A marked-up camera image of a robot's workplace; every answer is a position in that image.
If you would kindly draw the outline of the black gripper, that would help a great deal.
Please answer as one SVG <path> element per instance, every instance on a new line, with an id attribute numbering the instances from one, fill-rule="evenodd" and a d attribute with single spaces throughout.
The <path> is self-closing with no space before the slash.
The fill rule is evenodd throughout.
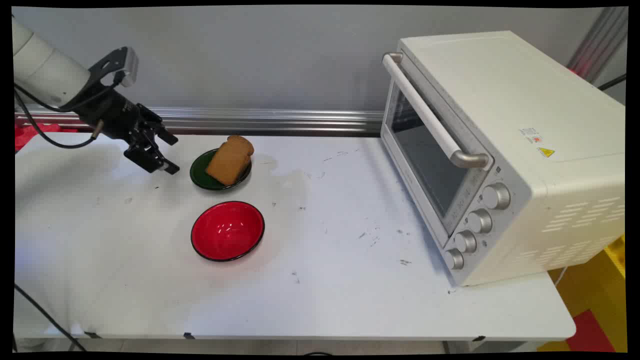
<path id="1" fill-rule="evenodd" d="M 162 154 L 155 140 L 158 137 L 173 146 L 178 143 L 178 137 L 167 130 L 155 112 L 142 104 L 134 104 L 111 86 L 100 81 L 91 82 L 64 105 L 64 111 L 76 113 L 92 128 L 103 121 L 102 134 L 128 143 L 124 157 L 147 173 L 165 171 L 176 174 L 180 171 L 177 164 Z"/>

